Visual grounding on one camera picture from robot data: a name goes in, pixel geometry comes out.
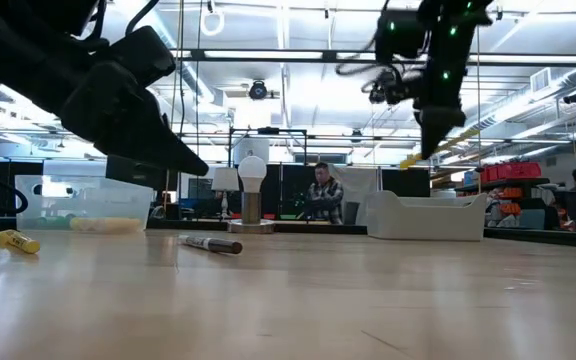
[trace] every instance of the lamp base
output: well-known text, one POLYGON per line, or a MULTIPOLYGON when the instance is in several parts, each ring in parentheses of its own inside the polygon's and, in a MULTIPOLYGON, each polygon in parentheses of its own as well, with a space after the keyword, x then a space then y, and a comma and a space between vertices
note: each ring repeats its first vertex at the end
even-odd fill
POLYGON ((270 220, 261 220, 259 224, 244 224, 241 219, 232 220, 228 223, 228 232, 237 234, 272 234, 275 231, 275 223, 270 220))

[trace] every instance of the desk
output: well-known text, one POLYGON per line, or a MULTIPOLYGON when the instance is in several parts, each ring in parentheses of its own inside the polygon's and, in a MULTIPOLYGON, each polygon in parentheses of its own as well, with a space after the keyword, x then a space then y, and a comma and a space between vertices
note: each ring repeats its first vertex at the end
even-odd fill
POLYGON ((0 359, 576 359, 576 248, 177 234, 0 249, 0 359))

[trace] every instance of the white container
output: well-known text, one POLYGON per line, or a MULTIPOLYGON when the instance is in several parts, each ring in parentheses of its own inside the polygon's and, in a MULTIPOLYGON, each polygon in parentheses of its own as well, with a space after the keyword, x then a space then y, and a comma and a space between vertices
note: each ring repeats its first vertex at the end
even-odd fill
POLYGON ((20 231, 143 231, 154 194, 149 187, 85 176, 17 175, 15 187, 28 198, 28 209, 17 214, 20 231))

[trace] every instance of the ceiling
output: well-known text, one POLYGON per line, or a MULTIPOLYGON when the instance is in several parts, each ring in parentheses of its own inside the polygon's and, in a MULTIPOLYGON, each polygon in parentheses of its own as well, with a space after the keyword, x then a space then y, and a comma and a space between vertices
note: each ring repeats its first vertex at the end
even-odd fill
MULTIPOLYGON (((120 39, 128 19, 145 3, 145 0, 114 0, 109 4, 104 37, 111 42, 120 39)), ((390 1, 391 8, 415 9, 418 4, 419 1, 413 0, 390 1)), ((184 50, 290 49, 352 52, 364 48, 373 36, 382 6, 382 0, 215 0, 215 10, 223 14, 223 29, 215 35, 207 36, 206 32, 219 27, 219 19, 216 14, 206 17, 206 1, 184 1, 181 29, 179 1, 162 0, 140 25, 155 27, 168 39, 171 47, 178 45, 179 34, 183 33, 184 50), (204 31, 201 30, 202 15, 206 17, 204 31)), ((490 27, 480 28, 471 48, 473 53, 576 55, 576 1, 494 1, 488 10, 492 12, 493 18, 497 10, 503 12, 503 17, 490 27)), ((236 126, 241 124, 236 115, 238 109, 252 106, 264 114, 261 117, 268 119, 268 125, 303 128, 313 134, 349 135, 352 129, 360 129, 364 135, 400 136, 405 133, 418 136, 418 125, 412 118, 410 102, 393 107, 371 105, 367 94, 361 92, 362 85, 372 80, 377 70, 341 77, 335 73, 335 64, 323 63, 186 61, 185 65, 198 74, 202 86, 215 94, 223 93, 225 97, 213 99, 212 104, 200 104, 200 99, 193 96, 192 86, 188 86, 177 74, 155 83, 152 90, 158 95, 162 109, 173 113, 173 122, 176 124, 173 130, 176 131, 179 131, 181 120, 182 98, 179 94, 180 88, 183 88, 186 121, 182 131, 186 133, 197 132, 197 129, 207 133, 226 132, 233 122, 236 126), (245 94, 253 80, 263 80, 269 90, 276 92, 277 98, 252 103, 245 94)), ((463 108, 469 120, 475 121, 478 113, 484 118, 495 111, 501 111, 500 104, 516 104, 519 95, 524 95, 525 89, 530 86, 530 76, 542 69, 536 66, 469 68, 461 92, 463 108)), ((553 73, 561 71, 564 69, 553 69, 553 73)), ((576 84, 572 85, 567 94, 576 91, 576 84)), ((555 120, 556 100, 563 95, 566 94, 557 93, 539 103, 529 106, 524 104, 525 111, 518 110, 519 113, 513 113, 514 116, 499 121, 497 125, 485 130, 482 136, 511 138, 526 129, 555 120)), ((0 131, 16 129, 17 134, 20 134, 20 129, 36 130, 47 126, 63 130, 54 117, 42 114, 39 109, 31 109, 27 102, 23 106, 28 109, 25 111, 28 114, 26 118, 5 123, 0 121, 0 131)), ((559 116, 575 111, 576 106, 560 106, 559 116)), ((571 129, 576 129, 574 117, 567 125, 553 126, 533 137, 561 139, 571 129)), ((33 141, 33 135, 19 136, 33 141)), ((77 141, 68 134, 60 136, 77 141)), ((0 136, 0 142, 8 140, 0 136)), ((410 153, 417 150, 415 142, 379 145, 384 148, 408 147, 410 153)), ((339 146, 350 145, 344 142, 339 146)), ((510 145, 490 146, 497 150, 499 147, 508 148, 510 145)), ((467 146, 455 147, 446 152, 443 158, 468 154, 469 151, 472 150, 467 146)), ((397 156, 390 161, 395 163, 405 158, 406 154, 398 152, 397 156)))

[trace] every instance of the white lamp shade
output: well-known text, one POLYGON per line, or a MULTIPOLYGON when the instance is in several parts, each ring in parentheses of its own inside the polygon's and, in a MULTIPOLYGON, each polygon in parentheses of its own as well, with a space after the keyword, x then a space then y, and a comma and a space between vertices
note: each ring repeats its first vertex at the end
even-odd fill
POLYGON ((239 164, 239 176, 245 192, 258 193, 266 177, 266 163, 256 156, 248 156, 239 164))
POLYGON ((212 189, 217 191, 239 191, 239 178, 235 168, 216 168, 212 189))

